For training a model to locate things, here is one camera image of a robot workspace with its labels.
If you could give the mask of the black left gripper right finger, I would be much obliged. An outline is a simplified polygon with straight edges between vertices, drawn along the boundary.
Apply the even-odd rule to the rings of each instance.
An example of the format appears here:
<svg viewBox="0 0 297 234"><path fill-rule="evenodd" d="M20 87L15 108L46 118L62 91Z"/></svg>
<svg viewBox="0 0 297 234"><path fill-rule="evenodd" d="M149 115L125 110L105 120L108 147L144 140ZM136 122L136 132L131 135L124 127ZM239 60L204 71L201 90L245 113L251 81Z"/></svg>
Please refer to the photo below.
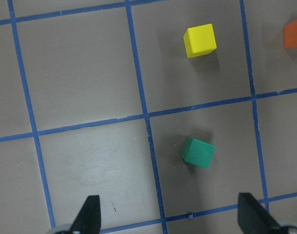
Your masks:
<svg viewBox="0 0 297 234"><path fill-rule="evenodd" d="M285 230L250 193L238 194L237 221L243 234L284 234Z"/></svg>

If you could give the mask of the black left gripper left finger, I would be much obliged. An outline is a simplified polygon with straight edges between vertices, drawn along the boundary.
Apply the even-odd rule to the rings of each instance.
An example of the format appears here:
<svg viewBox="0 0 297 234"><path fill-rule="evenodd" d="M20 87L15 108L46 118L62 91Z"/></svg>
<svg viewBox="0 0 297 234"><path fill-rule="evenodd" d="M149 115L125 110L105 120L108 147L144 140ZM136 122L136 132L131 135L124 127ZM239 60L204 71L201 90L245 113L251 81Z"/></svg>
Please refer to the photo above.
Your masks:
<svg viewBox="0 0 297 234"><path fill-rule="evenodd" d="M100 197L99 195L90 195L80 209L69 232L71 234L98 234L100 229Z"/></svg>

